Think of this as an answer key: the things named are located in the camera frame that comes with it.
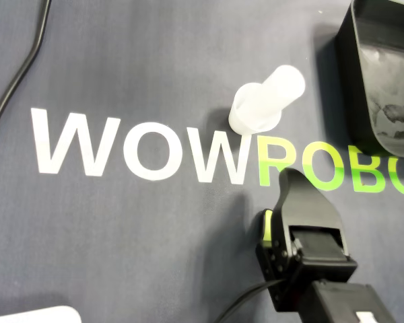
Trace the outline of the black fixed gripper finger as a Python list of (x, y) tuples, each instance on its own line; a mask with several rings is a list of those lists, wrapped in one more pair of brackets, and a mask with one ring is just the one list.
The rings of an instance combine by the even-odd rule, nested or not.
[(274, 207), (275, 231), (291, 227), (343, 229), (335, 207), (303, 173), (285, 168), (279, 174), (279, 188), (279, 199)]

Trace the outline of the black moving gripper finger with green pad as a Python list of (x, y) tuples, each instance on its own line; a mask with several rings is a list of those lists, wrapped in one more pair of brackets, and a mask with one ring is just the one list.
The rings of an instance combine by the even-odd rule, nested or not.
[(265, 271), (276, 279), (291, 281), (296, 269), (296, 246), (294, 234), (284, 215), (280, 207), (260, 212), (258, 246), (267, 259)]

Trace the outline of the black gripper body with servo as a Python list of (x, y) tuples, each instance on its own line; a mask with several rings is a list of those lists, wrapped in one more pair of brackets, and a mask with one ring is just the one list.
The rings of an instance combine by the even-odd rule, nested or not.
[(294, 229), (296, 269), (291, 281), (272, 288), (273, 303), (278, 312), (296, 312), (298, 304), (313, 282), (346, 283), (358, 264), (327, 231)]

